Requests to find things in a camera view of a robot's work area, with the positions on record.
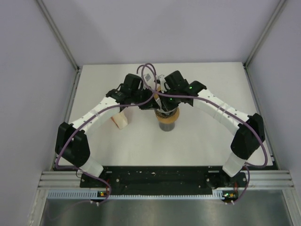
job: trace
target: white wall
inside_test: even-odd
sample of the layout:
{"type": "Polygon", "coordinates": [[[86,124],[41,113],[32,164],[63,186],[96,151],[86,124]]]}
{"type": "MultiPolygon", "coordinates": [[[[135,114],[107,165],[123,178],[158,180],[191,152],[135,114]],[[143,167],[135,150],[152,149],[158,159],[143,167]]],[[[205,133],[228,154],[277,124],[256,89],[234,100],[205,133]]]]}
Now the white wall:
{"type": "Polygon", "coordinates": [[[33,0],[0,2],[0,224],[24,226],[75,72],[33,0]]]}
{"type": "Polygon", "coordinates": [[[279,0],[44,0],[80,64],[244,62],[279,0]]]}
{"type": "Polygon", "coordinates": [[[301,194],[301,1],[289,0],[250,67],[276,157],[301,194]]]}

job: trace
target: white table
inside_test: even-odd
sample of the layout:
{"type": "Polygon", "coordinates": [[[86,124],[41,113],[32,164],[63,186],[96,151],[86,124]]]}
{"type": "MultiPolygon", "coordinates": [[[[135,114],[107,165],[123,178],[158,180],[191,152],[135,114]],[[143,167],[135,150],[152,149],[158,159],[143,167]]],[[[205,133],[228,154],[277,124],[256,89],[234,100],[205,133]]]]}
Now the white table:
{"type": "MultiPolygon", "coordinates": [[[[138,65],[85,65],[80,76],[70,122],[78,119],[105,94],[123,82],[138,65]]],[[[241,63],[155,64],[158,74],[179,70],[192,82],[198,80],[217,97],[236,109],[253,115],[255,104],[241,63]]],[[[233,136],[219,122],[188,104],[180,105],[174,130],[159,128],[154,111],[138,107],[125,109],[129,124],[119,130],[108,120],[89,139],[91,155],[102,165],[119,166],[217,166],[231,153],[233,136]]],[[[262,149],[249,162],[262,165],[262,149]]],[[[69,163],[61,159],[61,165],[69,163]]],[[[268,165],[272,165],[269,156],[268,165]]]]}

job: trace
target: gray wall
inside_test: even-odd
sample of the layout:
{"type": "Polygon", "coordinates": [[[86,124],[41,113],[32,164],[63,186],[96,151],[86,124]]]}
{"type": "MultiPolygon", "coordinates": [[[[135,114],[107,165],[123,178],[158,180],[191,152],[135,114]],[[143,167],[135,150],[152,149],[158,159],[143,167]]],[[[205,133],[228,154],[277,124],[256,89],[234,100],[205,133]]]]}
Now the gray wall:
{"type": "Polygon", "coordinates": [[[80,64],[245,61],[279,0],[44,0],[80,64]]]}
{"type": "Polygon", "coordinates": [[[301,1],[286,8],[255,57],[250,74],[280,166],[301,194],[301,1]]]}
{"type": "Polygon", "coordinates": [[[75,72],[33,0],[0,3],[0,224],[24,226],[75,72]]]}

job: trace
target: gray floor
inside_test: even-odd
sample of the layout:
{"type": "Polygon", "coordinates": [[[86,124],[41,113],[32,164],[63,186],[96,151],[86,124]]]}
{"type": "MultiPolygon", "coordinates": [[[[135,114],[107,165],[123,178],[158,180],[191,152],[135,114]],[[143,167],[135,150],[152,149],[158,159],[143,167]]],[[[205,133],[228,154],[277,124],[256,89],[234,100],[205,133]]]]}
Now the gray floor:
{"type": "MultiPolygon", "coordinates": [[[[56,217],[74,200],[50,200],[56,217]]],[[[235,206],[221,201],[110,201],[81,203],[42,226],[292,226],[281,191],[248,191],[235,206]]]]}

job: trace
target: white arm segment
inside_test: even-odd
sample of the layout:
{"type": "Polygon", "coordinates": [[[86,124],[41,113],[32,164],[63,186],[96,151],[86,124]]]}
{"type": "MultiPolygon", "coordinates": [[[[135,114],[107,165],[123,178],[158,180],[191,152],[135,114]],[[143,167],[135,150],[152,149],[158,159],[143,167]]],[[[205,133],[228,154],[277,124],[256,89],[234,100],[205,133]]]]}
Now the white arm segment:
{"type": "MultiPolygon", "coordinates": [[[[198,93],[199,97],[208,99],[218,106],[222,107],[226,111],[232,113],[233,115],[239,117],[243,121],[247,121],[249,119],[248,115],[240,112],[230,105],[226,104],[216,96],[214,96],[209,90],[203,89],[198,93]]],[[[236,134],[236,131],[239,129],[238,125],[240,124],[239,121],[236,119],[233,119],[232,117],[228,116],[224,111],[222,111],[219,108],[214,107],[210,103],[207,103],[206,101],[202,100],[193,100],[193,106],[200,108],[204,112],[211,115],[214,119],[219,121],[222,125],[224,125],[231,133],[232,135],[236,134]]],[[[231,152],[228,160],[223,165],[222,169],[230,176],[235,176],[243,167],[244,163],[247,161],[247,159],[241,159],[237,157],[233,152],[231,152]]]]}
{"type": "MultiPolygon", "coordinates": [[[[89,111],[87,114],[85,114],[80,119],[77,119],[76,121],[72,122],[74,128],[80,127],[85,121],[87,121],[89,118],[91,118],[93,115],[96,114],[96,117],[89,122],[86,126],[82,128],[82,130],[85,131],[85,134],[89,140],[89,137],[93,135],[95,130],[100,127],[104,122],[106,122],[110,117],[116,115],[119,113],[120,108],[114,107],[110,110],[107,110],[100,115],[97,113],[100,112],[102,109],[107,108],[109,106],[118,105],[116,103],[116,100],[111,97],[105,97],[95,108],[93,108],[91,111],[89,111]]],[[[95,176],[99,177],[101,172],[103,171],[103,166],[98,163],[93,157],[89,157],[88,160],[84,165],[80,167],[83,171],[95,176]]]]}

